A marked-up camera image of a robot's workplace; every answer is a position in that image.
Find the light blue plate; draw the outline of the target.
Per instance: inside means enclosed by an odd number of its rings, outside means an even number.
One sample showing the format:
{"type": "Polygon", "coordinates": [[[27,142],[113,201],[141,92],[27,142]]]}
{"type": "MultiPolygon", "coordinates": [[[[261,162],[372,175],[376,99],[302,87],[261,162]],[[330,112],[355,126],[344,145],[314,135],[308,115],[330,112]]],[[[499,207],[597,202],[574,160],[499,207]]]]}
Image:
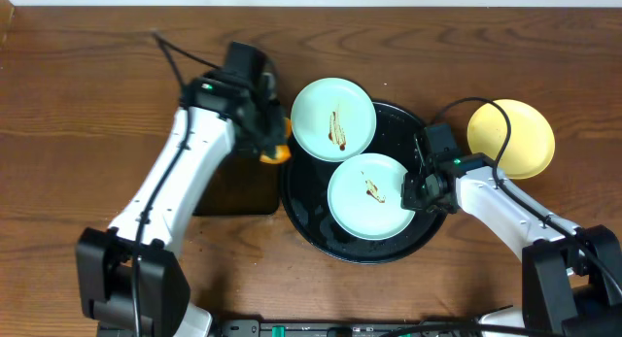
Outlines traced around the light blue plate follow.
{"type": "Polygon", "coordinates": [[[291,122],[303,150],[326,162],[341,162],[370,145],[377,117],[372,100],[360,86],[340,78],[324,78],[308,84],[297,95],[291,122]]]}
{"type": "Polygon", "coordinates": [[[392,238],[414,219],[401,207],[406,168],[380,153],[363,153],[342,162],[328,183],[328,207],[347,233],[369,241],[392,238]]]}

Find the black rectangular tray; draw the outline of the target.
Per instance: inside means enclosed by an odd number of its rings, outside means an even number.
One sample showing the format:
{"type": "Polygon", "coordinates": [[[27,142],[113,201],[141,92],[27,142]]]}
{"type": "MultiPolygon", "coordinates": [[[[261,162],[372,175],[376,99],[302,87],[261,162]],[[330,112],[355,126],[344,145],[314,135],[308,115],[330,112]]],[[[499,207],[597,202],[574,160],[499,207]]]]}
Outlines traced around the black rectangular tray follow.
{"type": "Polygon", "coordinates": [[[235,153],[210,179],[193,214],[196,217],[270,215],[279,207],[278,165],[235,153]]]}

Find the green and yellow sponge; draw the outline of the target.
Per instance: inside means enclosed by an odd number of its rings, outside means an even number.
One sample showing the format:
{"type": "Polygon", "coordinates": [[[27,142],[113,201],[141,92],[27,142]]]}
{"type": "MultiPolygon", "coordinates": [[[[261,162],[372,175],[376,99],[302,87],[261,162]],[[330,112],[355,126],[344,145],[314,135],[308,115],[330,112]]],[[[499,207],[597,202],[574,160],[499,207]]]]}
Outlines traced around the green and yellow sponge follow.
{"type": "MultiPolygon", "coordinates": [[[[289,118],[284,119],[285,122],[285,138],[289,140],[292,136],[292,124],[289,118]]],[[[287,162],[292,156],[290,148],[287,144],[279,145],[275,148],[275,153],[272,156],[269,156],[265,152],[261,154],[259,157],[259,161],[267,164],[283,164],[287,162]]]]}

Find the yellow plate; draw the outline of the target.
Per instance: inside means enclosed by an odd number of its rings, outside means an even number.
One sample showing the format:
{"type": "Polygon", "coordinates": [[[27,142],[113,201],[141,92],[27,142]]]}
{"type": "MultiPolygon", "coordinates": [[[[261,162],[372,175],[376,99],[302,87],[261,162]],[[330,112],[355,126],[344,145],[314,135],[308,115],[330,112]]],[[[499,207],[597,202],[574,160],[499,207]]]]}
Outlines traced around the yellow plate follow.
{"type": "MultiPolygon", "coordinates": [[[[553,159],[555,137],[548,120],[534,107],[514,99],[495,101],[508,115],[511,134],[501,157],[500,168],[514,180],[534,177],[553,159]]],[[[491,158],[498,155],[506,135],[506,122],[491,104],[480,107],[467,126],[467,143],[473,153],[491,158]]]]}

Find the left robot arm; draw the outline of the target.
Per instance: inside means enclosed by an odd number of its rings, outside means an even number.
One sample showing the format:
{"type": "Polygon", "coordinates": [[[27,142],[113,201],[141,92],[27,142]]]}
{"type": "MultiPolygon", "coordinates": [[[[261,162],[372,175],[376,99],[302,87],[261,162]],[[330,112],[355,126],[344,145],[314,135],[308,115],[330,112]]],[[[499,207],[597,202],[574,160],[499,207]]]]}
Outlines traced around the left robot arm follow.
{"type": "Polygon", "coordinates": [[[192,213],[223,160],[250,127],[285,141],[276,79],[251,88],[197,78],[180,99],[169,137],[141,187],[105,231],[86,228],[76,245],[86,317],[129,336],[206,336],[212,315],[190,301],[179,264],[192,213]]]}

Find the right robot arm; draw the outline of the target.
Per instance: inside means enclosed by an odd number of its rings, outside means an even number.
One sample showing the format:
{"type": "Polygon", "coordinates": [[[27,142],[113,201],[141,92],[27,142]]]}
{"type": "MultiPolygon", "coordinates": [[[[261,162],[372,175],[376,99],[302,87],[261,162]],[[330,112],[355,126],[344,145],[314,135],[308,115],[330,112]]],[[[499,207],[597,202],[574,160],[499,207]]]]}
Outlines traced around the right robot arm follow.
{"type": "Polygon", "coordinates": [[[582,227],[540,205],[484,154],[431,157],[402,178],[401,206],[463,211],[484,223],[522,263],[522,305],[478,319],[485,336],[512,329],[561,336],[621,333],[621,246],[603,225],[582,227]]]}

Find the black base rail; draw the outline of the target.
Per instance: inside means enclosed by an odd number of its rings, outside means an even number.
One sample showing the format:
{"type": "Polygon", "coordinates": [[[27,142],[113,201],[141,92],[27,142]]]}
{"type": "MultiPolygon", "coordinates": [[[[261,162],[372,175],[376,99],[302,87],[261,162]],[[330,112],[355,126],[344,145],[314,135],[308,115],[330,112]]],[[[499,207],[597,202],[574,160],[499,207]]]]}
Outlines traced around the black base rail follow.
{"type": "MultiPolygon", "coordinates": [[[[395,323],[338,323],[338,322],[262,322],[258,320],[223,320],[212,324],[208,337],[377,337],[394,330],[416,325],[442,324],[444,321],[424,321],[415,324],[395,323]]],[[[97,326],[97,337],[133,336],[133,332],[102,322],[97,326]]],[[[441,330],[409,333],[404,336],[482,336],[482,332],[441,330]]]]}

